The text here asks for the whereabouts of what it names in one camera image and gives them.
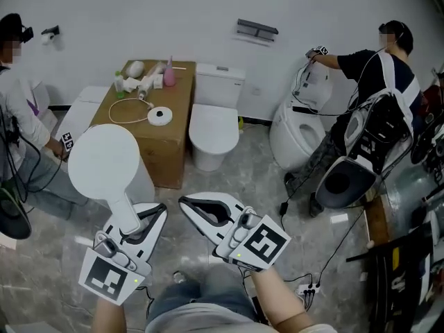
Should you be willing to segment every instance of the toilet lid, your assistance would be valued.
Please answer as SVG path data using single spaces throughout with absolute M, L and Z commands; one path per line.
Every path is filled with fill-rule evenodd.
M 218 155 L 231 151 L 239 141 L 237 110 L 194 104 L 189 138 L 205 153 Z
M 308 155 L 319 147 L 325 137 L 324 126 L 319 116 L 286 108 L 285 121 L 295 141 Z

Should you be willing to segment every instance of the pink bottle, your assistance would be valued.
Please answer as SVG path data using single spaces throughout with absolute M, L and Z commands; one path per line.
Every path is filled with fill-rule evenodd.
M 168 60 L 168 64 L 166 65 L 166 69 L 164 71 L 164 84 L 165 86 L 174 86 L 175 83 L 176 83 L 176 78 L 174 77 L 173 56 L 171 56 Z

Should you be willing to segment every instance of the cardboard box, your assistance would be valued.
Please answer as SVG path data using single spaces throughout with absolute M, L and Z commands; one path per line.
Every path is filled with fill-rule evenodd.
M 132 63 L 129 60 L 122 69 L 122 75 L 126 78 L 126 67 Z M 157 60 L 143 60 L 145 72 L 157 62 Z M 169 187 L 180 189 L 182 187 L 185 144 L 188 135 L 188 124 L 191 105 L 194 96 L 194 75 L 196 73 L 195 62 L 173 62 L 173 67 L 184 67 L 186 70 L 174 69 L 176 85 L 163 89 L 153 89 L 146 97 L 146 101 L 157 106 L 170 108 L 173 119 L 165 126 L 152 126 L 148 121 L 120 125 L 129 130 L 139 144 L 140 154 L 150 174 L 153 183 L 157 187 Z M 126 99 L 136 99 L 137 90 L 128 94 Z M 91 125 L 111 123 L 108 116 L 110 106 L 117 101 L 114 85 L 111 86 L 100 108 L 97 110 Z M 138 100 L 123 102 L 112 109 L 112 118 L 115 121 L 133 121 L 146 117 L 148 109 L 145 103 Z

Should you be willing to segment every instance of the hand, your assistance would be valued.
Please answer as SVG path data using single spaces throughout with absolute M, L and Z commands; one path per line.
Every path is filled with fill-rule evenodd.
M 58 143 L 58 146 L 55 148 L 53 153 L 57 158 L 61 160 L 66 160 L 66 158 L 68 157 L 68 153 L 66 152 L 62 142 Z
M 319 54 L 319 52 L 311 51 L 308 53 L 308 59 L 314 60 L 314 57 L 316 57 Z

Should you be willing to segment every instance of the wall shelf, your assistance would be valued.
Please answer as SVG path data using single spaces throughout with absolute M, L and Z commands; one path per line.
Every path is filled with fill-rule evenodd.
M 243 32 L 243 31 L 237 30 L 238 33 L 242 33 L 243 35 L 253 36 L 253 37 L 256 37 L 256 38 L 262 38 L 263 40 L 267 40 L 267 41 L 274 42 L 275 40 L 273 38 L 267 38 L 267 37 L 264 37 L 264 36 L 260 36 L 259 33 L 261 31 L 263 31 L 265 33 L 270 33 L 272 35 L 278 35 L 279 34 L 279 31 L 276 28 L 274 28 L 274 27 L 270 27 L 270 26 L 266 26 L 266 25 L 262 25 L 262 24 L 257 24 L 256 22 L 247 21 L 245 19 L 238 19 L 237 20 L 237 24 L 239 26 L 243 26 L 243 27 L 246 27 L 248 29 L 255 30 L 254 33 L 248 33 L 248 32 Z

